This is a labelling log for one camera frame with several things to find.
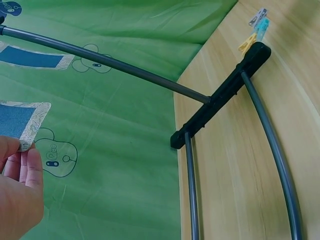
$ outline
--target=wooden surface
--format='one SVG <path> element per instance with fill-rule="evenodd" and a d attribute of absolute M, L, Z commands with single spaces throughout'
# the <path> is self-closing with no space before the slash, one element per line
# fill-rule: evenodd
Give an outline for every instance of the wooden surface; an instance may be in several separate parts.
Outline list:
<path fill-rule="evenodd" d="M 248 22 L 267 8 L 272 56 L 252 78 L 283 145 L 305 234 L 320 239 L 320 2 L 240 0 L 179 83 L 211 95 L 242 55 Z M 175 94 L 179 129 L 201 106 Z M 194 138 L 201 239 L 289 240 L 288 214 L 268 141 L 245 87 Z M 182 239 L 190 240 L 186 156 L 178 153 Z"/>

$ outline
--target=curved metal bar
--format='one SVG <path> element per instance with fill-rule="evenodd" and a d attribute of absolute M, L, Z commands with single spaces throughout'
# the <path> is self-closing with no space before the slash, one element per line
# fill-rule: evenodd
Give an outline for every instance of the curved metal bar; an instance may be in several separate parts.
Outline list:
<path fill-rule="evenodd" d="M 191 137 L 189 132 L 186 132 L 184 134 L 184 137 L 185 137 L 186 164 L 187 164 L 188 185 L 189 185 L 191 236 L 192 236 L 191 239 L 199 240 L 199 221 L 198 221 L 194 156 L 192 153 L 192 143 L 191 143 Z"/>
<path fill-rule="evenodd" d="M 292 174 L 290 172 L 288 163 L 286 161 L 284 152 L 281 145 L 276 137 L 274 128 L 269 120 L 266 110 L 261 102 L 261 99 L 251 82 L 250 78 L 245 71 L 241 73 L 241 77 L 244 81 L 245 87 L 252 99 L 254 107 L 258 113 L 261 120 L 265 135 L 270 144 L 270 148 L 274 157 L 276 168 L 279 173 L 284 199 L 286 203 L 286 209 L 288 212 L 291 238 L 292 240 L 302 240 L 303 239 L 303 226 L 301 220 L 301 212 L 298 201 L 297 192 L 295 189 Z"/>
<path fill-rule="evenodd" d="M 40 44 L 52 49 L 63 51 L 72 55 L 76 55 L 80 58 L 91 60 L 95 63 L 99 63 L 113 69 L 117 69 L 121 72 L 133 75 L 140 79 L 146 80 L 153 84 L 159 85 L 166 89 L 172 90 L 194 100 L 197 100 L 201 103 L 208 103 L 210 101 L 209 96 L 205 96 L 197 91 L 194 91 L 190 88 L 187 88 L 183 85 L 180 85 L 174 81 L 170 81 L 162 76 L 156 75 L 152 72 L 143 70 L 139 67 L 130 65 L 123 61 L 119 61 L 112 57 L 84 49 L 76 45 L 72 45 L 63 41 L 59 41 L 50 37 L 42 36 L 32 32 L 27 32 L 7 26 L 0 25 L 0 35 L 9 36 L 16 39 L 25 40 L 31 43 Z"/>

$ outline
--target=yellow clothespin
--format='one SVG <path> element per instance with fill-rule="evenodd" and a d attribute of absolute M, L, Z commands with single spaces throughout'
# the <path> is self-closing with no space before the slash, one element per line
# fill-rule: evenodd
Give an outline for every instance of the yellow clothespin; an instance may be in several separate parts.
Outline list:
<path fill-rule="evenodd" d="M 257 40 L 257 33 L 253 33 L 247 40 L 245 40 L 244 43 L 242 43 L 238 50 L 242 53 L 242 56 L 244 57 L 246 52 L 249 50 L 249 48 L 254 44 Z"/>

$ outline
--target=green fabric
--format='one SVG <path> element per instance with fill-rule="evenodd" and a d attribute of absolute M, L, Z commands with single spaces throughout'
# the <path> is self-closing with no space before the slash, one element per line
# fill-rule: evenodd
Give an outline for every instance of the green fabric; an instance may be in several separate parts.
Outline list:
<path fill-rule="evenodd" d="M 235 0 L 19 4 L 21 15 L 8 15 L 7 26 L 81 47 L 94 44 L 102 54 L 176 81 Z M 175 130 L 172 92 L 114 69 L 81 73 L 72 66 L 1 63 L 0 72 L 1 99 L 52 104 L 36 142 L 44 169 L 52 173 L 44 173 L 45 215 L 24 240 L 181 238 L 177 153 L 169 143 Z M 52 149 L 59 168 L 45 164 Z M 64 156 L 71 161 L 63 162 Z"/>

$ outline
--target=finger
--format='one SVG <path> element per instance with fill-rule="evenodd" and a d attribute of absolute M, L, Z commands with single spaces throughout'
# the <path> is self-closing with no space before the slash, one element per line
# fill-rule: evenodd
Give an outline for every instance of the finger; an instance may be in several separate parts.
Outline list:
<path fill-rule="evenodd" d="M 7 158 L 15 154 L 20 146 L 20 141 L 8 136 L 0 136 L 0 172 L 2 173 Z"/>
<path fill-rule="evenodd" d="M 44 177 L 42 169 L 42 160 L 37 149 L 32 148 L 27 153 L 27 174 L 25 185 L 35 190 L 43 191 Z"/>
<path fill-rule="evenodd" d="M 24 151 L 21 153 L 21 168 L 20 168 L 20 179 L 19 182 L 26 184 L 27 180 L 27 173 L 28 173 L 28 165 L 27 165 L 27 159 L 28 159 L 28 152 Z"/>
<path fill-rule="evenodd" d="M 8 157 L 4 168 L 4 176 L 18 181 L 21 168 L 21 152 L 16 152 Z"/>

